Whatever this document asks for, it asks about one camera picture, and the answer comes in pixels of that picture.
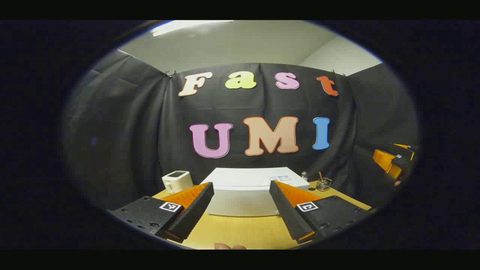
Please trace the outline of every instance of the yellow letter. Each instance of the yellow letter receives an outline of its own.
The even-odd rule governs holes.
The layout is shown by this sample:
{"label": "yellow letter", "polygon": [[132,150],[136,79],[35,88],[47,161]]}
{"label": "yellow letter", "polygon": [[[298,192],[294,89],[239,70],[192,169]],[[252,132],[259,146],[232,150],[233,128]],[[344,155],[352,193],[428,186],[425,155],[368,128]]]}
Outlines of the yellow letter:
{"label": "yellow letter", "polygon": [[248,117],[243,123],[248,126],[250,132],[249,147],[245,150],[247,156],[258,156],[264,153],[260,148],[260,141],[263,142],[267,151],[271,154],[275,151],[275,147],[280,142],[277,149],[279,153],[293,153],[299,150],[295,138],[295,126],[298,118],[293,116],[285,116],[278,121],[275,131],[272,131],[265,119],[262,117]]}
{"label": "yellow letter", "polygon": [[235,72],[228,77],[230,79],[225,82],[225,86],[229,89],[238,89],[240,87],[250,89],[257,85],[257,83],[253,81],[253,73],[248,71]]}
{"label": "yellow letter", "polygon": [[204,86],[204,83],[205,83],[204,77],[210,79],[212,76],[213,74],[211,72],[185,76],[185,85],[183,86],[182,91],[179,92],[179,96],[182,97],[182,96],[195,95],[197,93],[197,90],[195,90],[195,86],[198,86],[198,88]]}

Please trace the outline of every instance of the finger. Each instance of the finger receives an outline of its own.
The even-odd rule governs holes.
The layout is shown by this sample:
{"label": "finger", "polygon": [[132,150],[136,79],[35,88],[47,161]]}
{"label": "finger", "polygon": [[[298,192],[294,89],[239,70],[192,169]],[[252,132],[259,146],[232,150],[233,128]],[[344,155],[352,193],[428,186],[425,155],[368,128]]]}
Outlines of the finger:
{"label": "finger", "polygon": [[215,249],[231,249],[231,248],[226,244],[215,243]]}
{"label": "finger", "polygon": [[242,245],[234,245],[233,249],[247,249],[247,248]]}

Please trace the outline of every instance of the blue letter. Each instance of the blue letter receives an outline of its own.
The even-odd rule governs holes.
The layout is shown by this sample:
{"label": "blue letter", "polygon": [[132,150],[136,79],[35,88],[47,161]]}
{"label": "blue letter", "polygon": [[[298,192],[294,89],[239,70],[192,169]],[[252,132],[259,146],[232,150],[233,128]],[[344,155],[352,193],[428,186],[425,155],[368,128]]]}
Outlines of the blue letter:
{"label": "blue letter", "polygon": [[327,142],[328,124],[330,119],[325,117],[317,117],[313,120],[313,123],[317,126],[317,141],[313,145],[313,149],[322,150],[330,146]]}

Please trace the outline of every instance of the orange letter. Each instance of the orange letter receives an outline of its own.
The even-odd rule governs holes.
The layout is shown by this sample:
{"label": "orange letter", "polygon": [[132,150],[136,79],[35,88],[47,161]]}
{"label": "orange letter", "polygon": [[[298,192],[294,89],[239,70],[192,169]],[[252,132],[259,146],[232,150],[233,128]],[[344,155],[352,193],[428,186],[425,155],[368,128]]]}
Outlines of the orange letter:
{"label": "orange letter", "polygon": [[280,140],[280,147],[277,149],[279,153],[297,152],[299,147],[297,146],[295,138],[295,126],[298,121],[297,117],[282,117],[280,121],[278,121],[275,131],[272,131],[262,117],[245,118],[243,123],[248,126],[250,132],[249,147],[245,150],[245,155],[262,155],[264,150],[260,148],[260,141],[263,142],[270,154],[275,151],[278,141]]}
{"label": "orange letter", "polygon": [[317,81],[322,83],[322,87],[325,93],[331,96],[338,96],[338,92],[333,90],[332,85],[335,85],[333,81],[330,81],[327,76],[318,77]]}
{"label": "orange letter", "polygon": [[197,90],[195,90],[195,86],[198,86],[198,88],[204,86],[205,78],[203,77],[210,79],[212,76],[213,74],[211,72],[185,76],[185,85],[183,86],[182,91],[179,92],[179,96],[182,97],[195,95],[197,93]]}

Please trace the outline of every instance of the white device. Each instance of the white device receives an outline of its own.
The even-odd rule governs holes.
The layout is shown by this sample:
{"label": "white device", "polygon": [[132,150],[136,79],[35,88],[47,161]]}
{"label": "white device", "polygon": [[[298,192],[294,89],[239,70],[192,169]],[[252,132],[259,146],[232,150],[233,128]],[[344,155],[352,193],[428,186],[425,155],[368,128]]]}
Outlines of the white device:
{"label": "white device", "polygon": [[193,187],[192,177],[190,172],[175,171],[162,177],[165,189],[170,194],[175,194],[182,190]]}
{"label": "white device", "polygon": [[261,169],[216,168],[203,180],[212,182],[214,195],[206,212],[211,215],[260,217],[278,215],[270,195],[276,180],[307,190],[310,184],[287,167]]}

